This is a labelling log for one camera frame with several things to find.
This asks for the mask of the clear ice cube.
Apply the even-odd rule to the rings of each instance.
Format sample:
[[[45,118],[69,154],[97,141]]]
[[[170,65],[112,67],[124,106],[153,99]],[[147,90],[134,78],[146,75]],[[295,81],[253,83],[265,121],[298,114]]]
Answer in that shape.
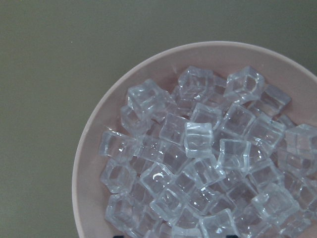
[[[189,158],[208,158],[212,154],[214,136],[211,123],[187,122],[184,147]]]

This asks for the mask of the pink bowl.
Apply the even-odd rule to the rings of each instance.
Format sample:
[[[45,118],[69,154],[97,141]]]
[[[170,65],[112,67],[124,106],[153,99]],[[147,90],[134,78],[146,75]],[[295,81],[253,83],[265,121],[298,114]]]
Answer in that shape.
[[[259,71],[293,99],[285,113],[296,123],[317,123],[317,78],[293,60],[271,50],[238,42],[192,43],[159,53],[123,75],[102,97],[81,135],[72,173],[72,205],[81,238],[111,238],[121,235],[104,219],[109,191],[99,180],[106,159],[99,156],[101,134],[107,128],[120,130],[119,110],[129,87],[147,78],[170,90],[190,65],[215,70],[227,76],[247,65]]]

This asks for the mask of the pile of clear ice cubes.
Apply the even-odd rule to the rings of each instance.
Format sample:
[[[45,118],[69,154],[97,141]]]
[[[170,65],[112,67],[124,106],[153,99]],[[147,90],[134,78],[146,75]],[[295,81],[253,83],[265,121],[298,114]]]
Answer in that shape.
[[[171,93],[130,87],[125,133],[102,134],[105,218],[133,238],[296,238],[317,219],[317,129],[282,113],[291,98],[250,66],[227,78],[194,66]],[[189,158],[187,122],[211,123]]]

